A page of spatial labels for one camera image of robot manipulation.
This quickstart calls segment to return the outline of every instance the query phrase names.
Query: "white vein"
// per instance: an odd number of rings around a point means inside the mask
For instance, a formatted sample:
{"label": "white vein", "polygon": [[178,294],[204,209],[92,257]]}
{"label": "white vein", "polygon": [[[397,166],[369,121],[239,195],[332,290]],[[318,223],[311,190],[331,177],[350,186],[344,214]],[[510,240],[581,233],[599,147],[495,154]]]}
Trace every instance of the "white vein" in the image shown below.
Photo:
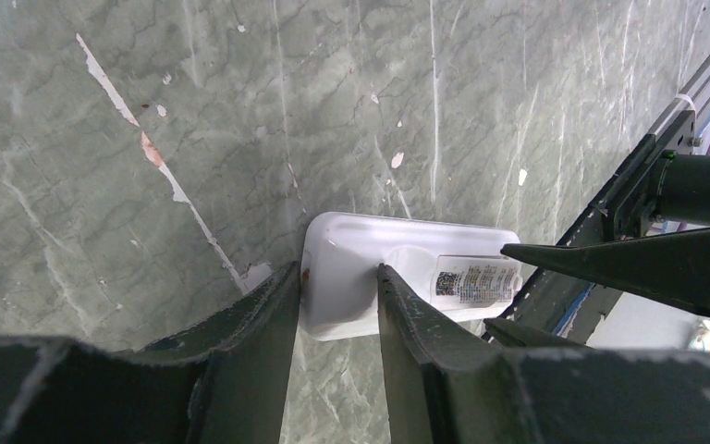
{"label": "white vein", "polygon": [[600,42],[600,14],[597,12],[597,2],[594,5],[594,30],[597,32],[597,53],[600,55],[600,80],[606,85],[606,69],[603,65],[603,44]]}
{"label": "white vein", "polygon": [[[100,86],[102,86],[102,89],[104,89],[104,91],[107,93],[107,96],[110,98],[110,101],[113,103],[113,106],[116,107],[116,110],[121,114],[121,116],[123,116],[123,118],[127,122],[139,128],[140,124],[138,123],[137,119],[134,117],[134,115],[132,115],[131,111],[129,111],[129,108],[127,107],[123,97],[121,96],[121,94],[118,93],[116,88],[113,86],[113,83],[104,73],[104,70],[99,65],[99,62],[97,62],[96,58],[93,56],[93,53],[89,50],[88,45],[83,41],[79,33],[76,35],[78,43],[80,43],[80,47],[86,54],[86,65],[88,66],[91,75],[99,82]],[[146,140],[148,139],[148,136],[145,134],[145,132],[141,134],[141,137]],[[156,160],[149,157],[148,152],[146,152],[146,157],[151,161]],[[222,260],[222,267],[229,272],[230,276],[232,277],[233,281],[235,282],[241,293],[246,294],[248,290],[243,282],[243,279],[241,279],[240,274],[235,269],[225,252],[222,250],[221,246],[219,246],[218,240],[216,239],[216,237],[214,237],[211,230],[205,224],[205,221],[202,220],[202,217],[197,211],[197,208],[191,202],[189,196],[183,191],[183,188],[181,188],[173,172],[170,171],[170,169],[167,167],[167,164],[162,161],[161,158],[159,159],[159,161],[161,162],[158,166],[159,171],[165,176],[167,181],[170,182],[170,185],[172,186],[173,201],[181,202],[189,206],[189,209],[191,210],[191,213],[194,216],[194,220],[197,222],[197,225],[200,226],[200,229],[202,230],[202,234],[205,236],[208,243],[210,243],[211,246],[214,247],[214,252],[216,253],[216,255],[219,256],[219,259]]]}
{"label": "white vein", "polygon": [[184,21],[186,22],[187,45],[191,51],[191,79],[195,86],[200,86],[200,76],[197,74],[197,56],[194,54],[194,31],[191,25],[191,10],[189,8],[189,0],[183,0],[182,7],[184,10]]}
{"label": "white vein", "polygon": [[44,261],[47,263],[48,276],[52,280],[53,287],[55,288],[56,292],[64,299],[64,301],[70,307],[72,307],[72,309],[75,311],[75,314],[77,314],[78,319],[80,321],[80,328],[83,330],[83,333],[85,333],[86,338],[90,337],[91,331],[88,328],[90,319],[88,317],[88,314],[72,297],[69,285],[67,285],[66,281],[59,275],[59,261],[55,257],[55,253],[52,250],[52,245],[55,245],[56,247],[61,248],[62,250],[65,250],[68,253],[74,253],[69,248],[67,248],[67,246],[65,246],[60,240],[58,240],[53,234],[51,234],[47,229],[45,229],[45,227],[43,227],[42,223],[39,220],[39,217],[37,217],[36,213],[34,213],[34,211],[31,209],[29,200],[26,198],[26,195],[23,193],[23,191],[16,187],[7,178],[2,179],[1,183],[3,183],[7,188],[9,188],[10,191],[12,191],[12,194],[15,195],[15,198],[18,200],[20,206],[23,207],[23,211],[26,213],[26,216],[29,217],[31,227],[34,229],[34,231],[44,243]]}
{"label": "white vein", "polygon": [[289,124],[287,117],[287,97],[284,92],[284,50],[281,45],[281,32],[279,32],[279,11],[276,7],[276,0],[273,0],[274,7],[274,24],[276,25],[276,46],[279,54],[279,95],[282,103],[282,128],[284,130],[284,148],[286,153],[287,169],[292,177],[292,187],[295,188],[295,193],[300,201],[300,209],[303,214],[306,214],[306,206],[303,204],[303,198],[300,197],[300,189],[298,188],[298,178],[295,176],[295,170],[292,169],[292,164],[289,162]]}
{"label": "white vein", "polygon": [[[382,163],[385,166],[385,172],[387,173],[387,177],[390,179],[390,182],[393,183],[393,186],[396,188],[398,199],[401,201],[401,206],[404,207],[404,214],[407,215],[407,219],[412,220],[410,207],[407,205],[407,200],[404,199],[404,191],[402,191],[401,188],[398,187],[398,182],[396,182],[396,178],[393,177],[393,173],[390,171],[390,166],[387,164],[387,160],[385,160],[385,156],[382,154],[382,150],[379,147],[379,142],[377,141],[376,135],[374,135],[374,150],[376,151],[377,156],[382,160]],[[377,186],[382,189],[383,192],[385,192],[385,189],[382,187],[382,184],[377,183]],[[390,203],[390,195],[388,195],[387,198],[388,203]],[[352,207],[355,207],[355,201],[352,202]]]}
{"label": "white vein", "polygon": [[534,96],[532,97],[532,104],[529,107],[529,116],[527,117],[526,123],[516,130],[516,151],[510,157],[510,164],[508,166],[508,176],[505,178],[505,184],[502,186],[502,199],[499,201],[499,210],[496,212],[496,223],[495,225],[499,227],[499,222],[502,220],[502,210],[505,208],[505,200],[508,198],[508,183],[510,175],[513,172],[513,167],[516,164],[516,159],[521,157],[521,152],[524,148],[524,141],[526,140],[527,132],[529,131],[529,125],[532,122],[532,117],[534,115],[534,104],[537,102],[537,92],[538,85],[534,86]]}
{"label": "white vein", "polygon": [[524,67],[524,92],[526,93],[526,1],[524,1],[523,5],[521,6],[521,30],[521,57],[523,60]]}
{"label": "white vein", "polygon": [[698,17],[695,18],[695,24],[692,25],[692,35],[687,45],[687,61],[684,62],[684,68],[681,70],[682,77],[684,77],[684,73],[687,72],[687,67],[690,65],[690,60],[692,59],[692,48],[695,46],[695,30],[698,29],[698,24],[701,22],[701,15],[703,13],[704,9],[702,7],[698,8]]}
{"label": "white vein", "polygon": [[436,37],[434,31],[434,0],[429,0],[431,20],[431,66],[434,90],[434,160],[431,164],[431,202],[436,201],[436,170],[439,167],[439,85],[436,77]]}
{"label": "white vein", "polygon": [[[622,72],[624,72],[625,69],[625,61],[627,60],[627,40],[629,37],[629,32],[630,32],[630,15],[632,14],[632,5],[634,3],[633,1],[630,1],[630,6],[627,8],[627,23],[625,24],[625,36],[624,36],[624,41],[622,42]],[[619,117],[619,135],[618,139],[621,141],[622,140],[622,133],[624,133],[624,122],[625,122],[625,116],[627,114],[627,88],[622,90],[622,114]]]}
{"label": "white vein", "polygon": [[453,37],[453,32],[456,30],[456,25],[459,23],[459,18],[461,17],[461,11],[464,9],[465,5],[467,5],[467,0],[461,2],[459,10],[456,11],[456,16],[453,18],[453,25],[450,26],[450,33],[447,35],[448,39]]}
{"label": "white vein", "polygon": [[681,28],[679,28],[680,29],[680,31],[679,31],[679,73],[677,74],[677,78],[676,78],[677,88],[681,88],[681,77],[682,77],[681,71],[684,68],[684,66],[683,66],[684,30],[687,29],[687,15],[688,15],[689,11],[690,11],[690,2],[687,2],[687,4],[684,7],[684,21],[681,23]]}
{"label": "white vein", "polygon": [[29,200],[26,198],[26,195],[23,193],[23,191],[19,190],[18,187],[13,185],[12,182],[10,182],[6,178],[1,180],[1,183],[6,185],[6,187],[9,188],[9,190],[12,191],[12,193],[15,195],[15,198],[18,200],[18,203],[20,204],[20,206],[23,207],[23,211],[26,213],[26,216],[29,217],[31,227],[43,239],[43,241],[49,240],[56,247],[66,251],[67,253],[74,254],[74,252],[72,252],[72,250],[70,250],[66,245],[64,245],[64,243],[61,240],[59,240],[56,236],[53,235],[53,233],[48,231],[42,225],[42,222],[39,220],[39,217],[37,216],[37,214],[34,213],[34,211],[31,209],[31,205],[29,204]]}
{"label": "white vein", "polygon": [[561,129],[559,130],[559,160],[557,163],[557,198],[554,200],[554,239],[557,241],[557,231],[559,229],[559,207],[562,205],[562,154],[565,150],[565,120],[567,114],[562,109]]}

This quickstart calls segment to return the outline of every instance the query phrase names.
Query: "small bottle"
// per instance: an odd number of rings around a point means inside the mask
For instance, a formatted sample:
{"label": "small bottle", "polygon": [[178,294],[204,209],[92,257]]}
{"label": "small bottle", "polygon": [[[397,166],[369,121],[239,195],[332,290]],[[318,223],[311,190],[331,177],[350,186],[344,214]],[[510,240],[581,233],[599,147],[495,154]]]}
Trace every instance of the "small bottle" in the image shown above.
{"label": "small bottle", "polygon": [[523,284],[520,268],[506,256],[439,256],[430,303],[440,310],[510,304]]}

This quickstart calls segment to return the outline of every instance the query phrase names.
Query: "barcode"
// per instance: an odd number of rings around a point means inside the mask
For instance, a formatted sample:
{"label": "barcode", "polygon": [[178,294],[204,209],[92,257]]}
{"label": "barcode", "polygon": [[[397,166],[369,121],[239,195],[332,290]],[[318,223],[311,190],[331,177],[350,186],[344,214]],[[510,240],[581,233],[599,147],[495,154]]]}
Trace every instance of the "barcode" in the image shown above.
{"label": "barcode", "polygon": [[458,296],[461,303],[495,303],[512,297],[514,269],[493,265],[470,266],[465,273],[441,272],[436,278],[437,296]]}

